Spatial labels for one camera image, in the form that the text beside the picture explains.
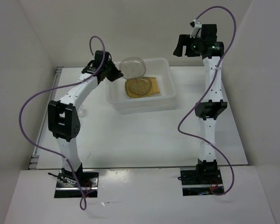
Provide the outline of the clear glass plate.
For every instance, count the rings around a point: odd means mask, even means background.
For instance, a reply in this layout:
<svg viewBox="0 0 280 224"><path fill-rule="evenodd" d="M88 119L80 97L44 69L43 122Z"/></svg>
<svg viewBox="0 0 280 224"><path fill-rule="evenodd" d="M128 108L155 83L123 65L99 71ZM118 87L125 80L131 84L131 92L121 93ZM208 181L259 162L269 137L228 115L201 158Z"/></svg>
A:
<svg viewBox="0 0 280 224"><path fill-rule="evenodd" d="M147 71L143 59L135 56L122 60L119 63L119 70L126 80L141 78Z"/></svg>
<svg viewBox="0 0 280 224"><path fill-rule="evenodd" d="M148 94L151 87L152 81L148 77L129 79L125 82L126 94L132 98Z"/></svg>

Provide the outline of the bamboo woven tray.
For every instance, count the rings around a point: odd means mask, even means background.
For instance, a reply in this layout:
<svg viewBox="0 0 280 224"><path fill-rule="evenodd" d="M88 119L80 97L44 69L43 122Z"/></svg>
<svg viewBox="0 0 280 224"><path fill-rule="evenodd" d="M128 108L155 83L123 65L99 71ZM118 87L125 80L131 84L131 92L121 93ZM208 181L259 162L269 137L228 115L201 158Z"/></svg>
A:
<svg viewBox="0 0 280 224"><path fill-rule="evenodd" d="M152 81L152 87L151 87L149 93L144 95L144 96L138 96L138 97L134 97L134 98L145 98L145 97L160 93L160 89L159 89L159 86L157 84L157 78L155 78L155 77L148 77L148 78L150 78L151 81Z"/></svg>

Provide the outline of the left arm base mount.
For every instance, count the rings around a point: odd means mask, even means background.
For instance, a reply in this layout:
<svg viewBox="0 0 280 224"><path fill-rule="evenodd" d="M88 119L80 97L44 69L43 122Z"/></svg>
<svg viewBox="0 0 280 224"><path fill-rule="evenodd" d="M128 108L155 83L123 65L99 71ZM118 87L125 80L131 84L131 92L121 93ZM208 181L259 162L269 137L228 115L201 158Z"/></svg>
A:
<svg viewBox="0 0 280 224"><path fill-rule="evenodd" d="M71 178L65 177L60 171L57 175L48 172L48 175L57 179L54 198L81 198L82 194L78 188L77 182ZM80 186L86 198L96 198L98 196L98 172L84 172Z"/></svg>

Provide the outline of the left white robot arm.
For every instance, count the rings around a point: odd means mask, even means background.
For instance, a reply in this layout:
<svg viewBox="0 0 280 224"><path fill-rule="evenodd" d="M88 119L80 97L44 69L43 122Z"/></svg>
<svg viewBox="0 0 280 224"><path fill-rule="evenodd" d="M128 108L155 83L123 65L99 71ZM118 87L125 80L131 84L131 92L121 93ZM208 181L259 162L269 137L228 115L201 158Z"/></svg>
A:
<svg viewBox="0 0 280 224"><path fill-rule="evenodd" d="M85 179L77 150L77 136L81 129L78 109L104 79L113 82L121 77L123 74L112 61L111 54L97 50L94 59L83 68L78 82L59 100L51 100L48 104L48 129L57 139L64 156L62 178L72 186L81 185Z"/></svg>

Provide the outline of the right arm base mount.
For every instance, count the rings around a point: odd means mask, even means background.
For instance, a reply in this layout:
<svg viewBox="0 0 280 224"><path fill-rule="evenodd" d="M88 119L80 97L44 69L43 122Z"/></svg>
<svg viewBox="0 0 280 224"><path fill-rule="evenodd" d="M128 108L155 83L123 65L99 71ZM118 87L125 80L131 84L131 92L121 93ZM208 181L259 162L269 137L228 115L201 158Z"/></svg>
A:
<svg viewBox="0 0 280 224"><path fill-rule="evenodd" d="M214 175L202 179L198 177L194 168L181 168L180 176L177 178L182 184L183 196L206 196L214 193L224 192L221 172L218 169Z"/></svg>

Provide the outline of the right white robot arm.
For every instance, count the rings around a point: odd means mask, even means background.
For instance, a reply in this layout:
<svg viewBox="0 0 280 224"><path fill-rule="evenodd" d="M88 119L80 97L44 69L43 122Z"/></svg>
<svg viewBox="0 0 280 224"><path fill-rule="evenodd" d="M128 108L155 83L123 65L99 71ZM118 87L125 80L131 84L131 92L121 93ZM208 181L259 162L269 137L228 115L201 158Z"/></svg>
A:
<svg viewBox="0 0 280 224"><path fill-rule="evenodd" d="M217 41L217 26L191 22L191 34L180 35L174 56L201 57L205 68L205 93L194 106L202 131L198 163L195 178L206 183L218 173L215 155L215 126L218 116L227 108L222 94L222 62L224 44Z"/></svg>

